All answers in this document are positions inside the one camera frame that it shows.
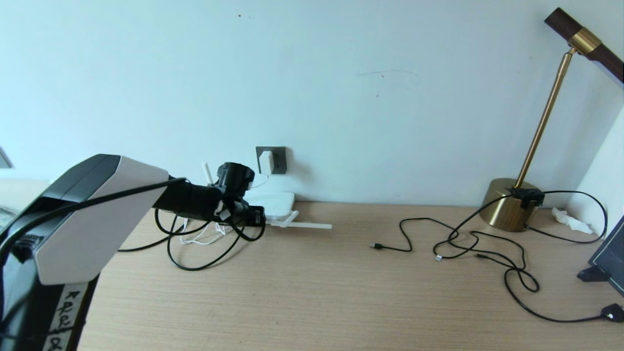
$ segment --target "wooden desk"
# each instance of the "wooden desk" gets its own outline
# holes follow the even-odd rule
[[[471,255],[436,262],[431,248],[449,232],[439,225],[406,225],[411,253],[368,247],[405,247],[400,219],[458,224],[474,209],[305,202],[296,209],[300,220],[333,223],[334,229],[270,228],[201,272],[175,268],[164,245],[117,254],[102,273],[81,350],[624,350],[622,324],[556,324],[528,314],[506,291],[504,268],[493,262]],[[539,212],[534,224],[580,237],[549,217]],[[479,218],[465,229],[501,233]],[[575,277],[598,244],[531,232],[503,235],[525,246],[529,270],[542,284],[531,294],[512,279],[535,310],[574,319],[624,303],[608,284]],[[160,237],[150,213],[124,247]],[[176,241],[176,255],[199,265],[234,238],[181,250]],[[479,245],[519,258],[512,244],[484,238]]]

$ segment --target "white plug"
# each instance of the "white plug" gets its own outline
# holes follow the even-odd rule
[[[260,163],[260,174],[267,177],[270,176],[273,173],[274,169],[273,152],[263,151],[258,161]]]

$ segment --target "brass lamp base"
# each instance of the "brass lamp base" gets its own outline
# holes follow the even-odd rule
[[[501,196],[509,195],[510,188],[516,183],[515,179],[498,178],[492,180],[490,187],[485,193],[483,204],[496,200]],[[534,185],[524,182],[523,189],[537,189]],[[509,232],[522,232],[525,224],[529,224],[535,213],[535,203],[531,202],[527,209],[521,208],[522,201],[513,197],[506,197],[490,205],[479,214],[483,220],[492,227]]]

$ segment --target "desk lamp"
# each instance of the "desk lamp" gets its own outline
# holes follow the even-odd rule
[[[498,178],[490,183],[490,187],[485,194],[483,204],[487,204],[499,197],[509,195],[514,189],[536,189],[535,186],[524,181],[527,175],[531,160],[537,150],[542,133],[546,128],[548,117],[555,105],[555,100],[559,94],[559,89],[563,82],[563,78],[568,70],[572,56],[575,53],[587,57],[594,63],[602,65],[606,69],[607,75],[610,76],[622,89],[624,89],[624,64],[614,53],[611,52],[592,32],[581,26],[574,18],[570,17],[561,8],[554,10],[552,14],[544,20],[555,32],[559,33],[570,46],[570,50],[563,55],[555,82],[553,83],[550,95],[544,108],[544,113],[537,126],[533,141],[529,147],[524,163],[520,170],[520,174],[516,179]],[[484,221],[498,229],[510,232],[520,232],[525,229],[535,213],[535,209],[539,206],[537,200],[523,201],[514,196],[506,197],[492,204],[488,208],[481,211],[480,215]]]

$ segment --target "white label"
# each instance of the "white label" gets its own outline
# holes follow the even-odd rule
[[[59,329],[72,328],[76,324],[76,317],[80,311],[80,305],[84,299],[89,283],[65,284],[63,293],[56,306],[54,318],[50,325],[50,332]],[[72,330],[63,333],[51,334],[47,337],[43,347],[44,351],[67,350],[67,344],[72,335]]]

